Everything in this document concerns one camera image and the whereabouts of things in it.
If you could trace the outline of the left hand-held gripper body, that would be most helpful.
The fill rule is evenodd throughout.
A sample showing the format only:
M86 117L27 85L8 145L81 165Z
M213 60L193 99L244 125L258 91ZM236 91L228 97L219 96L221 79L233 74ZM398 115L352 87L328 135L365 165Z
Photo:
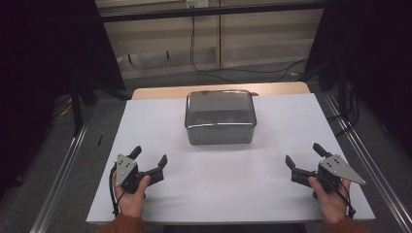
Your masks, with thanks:
M135 193L144 174L138 171L136 161L119 154L117 159L116 186L122 187L128 193Z

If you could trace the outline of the light wooden shelf unit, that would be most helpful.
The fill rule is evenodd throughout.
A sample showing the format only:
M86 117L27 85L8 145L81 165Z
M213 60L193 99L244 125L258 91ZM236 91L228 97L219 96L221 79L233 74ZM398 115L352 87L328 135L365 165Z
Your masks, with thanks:
M104 26L127 80L190 72L193 67L225 68L302 58L309 54L322 12L176 17L106 22Z

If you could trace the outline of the black metal frame bar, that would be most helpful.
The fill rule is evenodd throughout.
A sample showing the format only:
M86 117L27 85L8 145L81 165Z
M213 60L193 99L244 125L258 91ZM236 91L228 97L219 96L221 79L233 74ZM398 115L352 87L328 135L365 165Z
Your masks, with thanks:
M149 19L164 19L176 17L208 17L221 15L254 14L267 12L285 12L300 10L315 10L327 7L329 0L313 0L305 2L274 3L263 5L224 6L194 9L164 10L141 13L103 14L102 22L135 21Z

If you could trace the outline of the black metal stand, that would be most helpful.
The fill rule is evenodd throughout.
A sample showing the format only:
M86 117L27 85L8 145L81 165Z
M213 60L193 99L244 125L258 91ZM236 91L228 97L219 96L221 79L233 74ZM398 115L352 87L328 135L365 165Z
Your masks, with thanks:
M114 96L120 100L130 100L131 96L120 93L113 88L103 85L89 78L74 78L70 86L71 106L74 116L74 136L80 135L80 132L84 126L84 120L81 111L81 102L83 100L87 106L95 106L97 104L97 97L94 94L94 90L102 90L103 92Z

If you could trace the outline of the black curtain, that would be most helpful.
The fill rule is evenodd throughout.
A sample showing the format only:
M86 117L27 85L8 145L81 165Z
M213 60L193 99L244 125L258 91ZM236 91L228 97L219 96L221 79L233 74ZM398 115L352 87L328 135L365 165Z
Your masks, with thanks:
M305 70L344 69L412 157L412 0L326 0Z
M0 0L0 199L52 120L54 100L123 89L96 0Z

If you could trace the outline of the person's right hand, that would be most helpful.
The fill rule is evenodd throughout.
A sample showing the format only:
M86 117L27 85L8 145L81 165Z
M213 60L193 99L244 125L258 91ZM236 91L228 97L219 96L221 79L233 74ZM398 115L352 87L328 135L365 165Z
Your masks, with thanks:
M308 179L309 184L318 196L324 225L331 225L346 217L347 203L351 182L343 180L338 187L339 193L326 193L321 183L314 177Z

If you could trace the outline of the silver metal floor rail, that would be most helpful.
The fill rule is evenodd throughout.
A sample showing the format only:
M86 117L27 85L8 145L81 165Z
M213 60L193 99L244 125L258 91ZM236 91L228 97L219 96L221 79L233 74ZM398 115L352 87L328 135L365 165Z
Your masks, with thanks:
M78 155L78 151L82 145L87 129L88 124L85 123L73 138L71 145L64 156L64 160L59 168L57 176L52 183L47 198L42 205L39 214L37 214L29 233L47 233L52 215L62 193L62 188L66 184L68 174L73 167L74 160Z
M376 165L372 155L365 147L351 123L339 115L338 103L333 95L327 92L324 94L324 97L331 111L338 118L339 125L344 131L345 137L349 140L352 148L355 150L358 158L381 194L402 233L412 233L412 216L409 214L406 206L399 199L398 195Z

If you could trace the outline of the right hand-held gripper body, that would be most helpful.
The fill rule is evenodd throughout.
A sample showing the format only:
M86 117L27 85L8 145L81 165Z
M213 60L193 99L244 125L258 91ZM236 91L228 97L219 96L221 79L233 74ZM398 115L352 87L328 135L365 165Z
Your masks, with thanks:
M342 180L365 185L362 178L340 155L333 154L318 164L316 175L326 193L338 188Z

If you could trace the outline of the person's left hand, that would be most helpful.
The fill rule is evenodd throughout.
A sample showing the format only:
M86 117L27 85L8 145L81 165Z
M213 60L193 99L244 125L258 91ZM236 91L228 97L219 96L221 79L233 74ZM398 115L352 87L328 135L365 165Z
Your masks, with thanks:
M145 176L139 183L138 189L130 194L124 191L121 186L116 186L117 173L113 174L112 182L115 196L120 207L120 212L125 216L142 217L144 210L145 191L151 180L150 176Z

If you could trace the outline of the clear grey lidded storage box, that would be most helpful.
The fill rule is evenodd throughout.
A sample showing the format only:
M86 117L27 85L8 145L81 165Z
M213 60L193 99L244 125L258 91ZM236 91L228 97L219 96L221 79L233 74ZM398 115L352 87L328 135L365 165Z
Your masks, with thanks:
M257 123L248 90L194 91L187 96L185 128L194 146L249 144Z

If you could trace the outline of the white wall socket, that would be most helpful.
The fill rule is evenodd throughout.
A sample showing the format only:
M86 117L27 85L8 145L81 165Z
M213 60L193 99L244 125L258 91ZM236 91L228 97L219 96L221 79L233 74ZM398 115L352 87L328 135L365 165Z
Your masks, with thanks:
M188 9L207 8L209 0L186 0L186 6Z

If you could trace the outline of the white table mat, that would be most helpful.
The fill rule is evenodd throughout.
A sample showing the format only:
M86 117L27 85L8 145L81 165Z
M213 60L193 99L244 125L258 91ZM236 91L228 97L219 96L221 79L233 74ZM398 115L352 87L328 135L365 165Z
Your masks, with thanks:
M193 146L183 99L127 102L107 163L141 147L141 170L168 158L160 183L146 191L143 218L157 224L307 222L321 219L310 188L293 183L285 163L314 171L314 144L340 154L313 94L257 96L257 126L249 144Z

